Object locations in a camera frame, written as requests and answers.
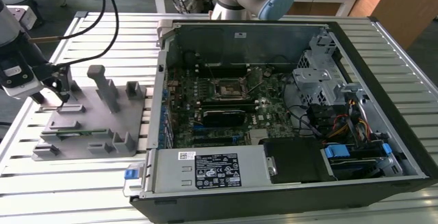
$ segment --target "blue latch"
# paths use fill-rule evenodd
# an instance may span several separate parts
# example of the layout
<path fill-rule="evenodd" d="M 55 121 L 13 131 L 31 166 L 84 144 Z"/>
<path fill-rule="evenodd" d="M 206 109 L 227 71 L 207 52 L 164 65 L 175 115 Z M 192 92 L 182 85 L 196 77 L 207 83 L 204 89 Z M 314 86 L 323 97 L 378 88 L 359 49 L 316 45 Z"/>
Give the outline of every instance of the blue latch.
<path fill-rule="evenodd" d="M 334 157 L 334 154 L 332 154 L 330 148 L 326 148 L 326 149 L 323 149 L 323 150 L 326 151 L 326 156 L 327 156 L 327 158 L 332 158 L 332 157 Z"/>
<path fill-rule="evenodd" d="M 350 152 L 346 145 L 330 145 L 323 150 L 326 152 L 327 158 L 350 156 Z"/>
<path fill-rule="evenodd" d="M 137 169 L 124 170 L 124 179 L 137 179 L 137 178 L 139 178 L 139 170 Z"/>
<path fill-rule="evenodd" d="M 393 153 L 393 149 L 390 147 L 390 144 L 383 143 L 382 147 L 383 147 L 383 150 L 384 150 L 386 154 L 390 155 Z"/>

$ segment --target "motherboard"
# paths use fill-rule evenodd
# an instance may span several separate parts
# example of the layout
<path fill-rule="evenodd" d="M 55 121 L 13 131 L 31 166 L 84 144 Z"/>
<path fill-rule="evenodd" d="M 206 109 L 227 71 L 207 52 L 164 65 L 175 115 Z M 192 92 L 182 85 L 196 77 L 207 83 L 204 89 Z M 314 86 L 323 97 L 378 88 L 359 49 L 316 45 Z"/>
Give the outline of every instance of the motherboard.
<path fill-rule="evenodd" d="M 168 70 L 172 148 L 256 145 L 292 137 L 283 103 L 288 73 L 272 66 Z"/>

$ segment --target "blue drive bracket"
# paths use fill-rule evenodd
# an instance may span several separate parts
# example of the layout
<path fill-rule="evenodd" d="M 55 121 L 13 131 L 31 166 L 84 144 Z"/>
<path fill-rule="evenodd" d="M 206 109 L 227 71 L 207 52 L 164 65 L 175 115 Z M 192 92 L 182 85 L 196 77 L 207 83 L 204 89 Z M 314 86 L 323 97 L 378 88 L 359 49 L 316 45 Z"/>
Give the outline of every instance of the blue drive bracket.
<path fill-rule="evenodd" d="M 346 145 L 330 145 L 323 150 L 326 152 L 327 158 L 350 156 L 350 152 Z"/>

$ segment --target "power supply label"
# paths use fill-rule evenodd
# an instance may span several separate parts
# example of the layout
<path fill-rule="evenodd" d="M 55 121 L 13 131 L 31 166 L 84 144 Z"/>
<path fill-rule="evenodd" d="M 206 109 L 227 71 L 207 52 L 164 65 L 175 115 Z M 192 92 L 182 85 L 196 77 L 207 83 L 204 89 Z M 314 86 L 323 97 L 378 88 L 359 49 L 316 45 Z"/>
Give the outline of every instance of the power supply label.
<path fill-rule="evenodd" d="M 238 154 L 195 156 L 195 182 L 198 189 L 240 187 Z"/>

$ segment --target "slotted metal table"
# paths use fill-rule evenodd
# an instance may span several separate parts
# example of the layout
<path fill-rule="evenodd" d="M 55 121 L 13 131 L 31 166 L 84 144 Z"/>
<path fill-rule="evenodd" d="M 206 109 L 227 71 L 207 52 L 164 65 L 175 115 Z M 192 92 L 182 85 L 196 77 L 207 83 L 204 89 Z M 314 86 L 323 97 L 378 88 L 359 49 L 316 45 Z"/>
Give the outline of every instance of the slotted metal table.
<path fill-rule="evenodd" d="M 67 34 L 84 29 L 97 13 L 76 17 Z M 206 15 L 123 13 L 117 42 L 104 57 L 72 66 L 80 86 L 91 64 L 105 66 L 105 75 L 123 84 L 139 80 L 147 85 L 145 109 L 137 154 L 129 158 L 39 161 L 31 159 L 39 134 L 51 112 L 37 112 L 28 99 L 0 144 L 0 223 L 149 223 L 123 196 L 124 169 L 144 160 L 151 95 L 157 57 L 156 22 L 160 19 L 207 19 Z M 438 161 L 438 91 L 379 23 L 367 18 L 288 16 L 288 21 L 336 21 L 346 31 L 376 79 L 390 95 L 431 157 Z M 64 40 L 51 61 L 68 62 L 101 52 L 115 31 L 113 14 L 107 13 L 85 35 Z M 348 73 L 352 70 L 343 60 Z M 438 188 L 395 195 L 364 208 L 326 210 L 288 215 L 227 219 L 202 223 L 437 223 Z"/>

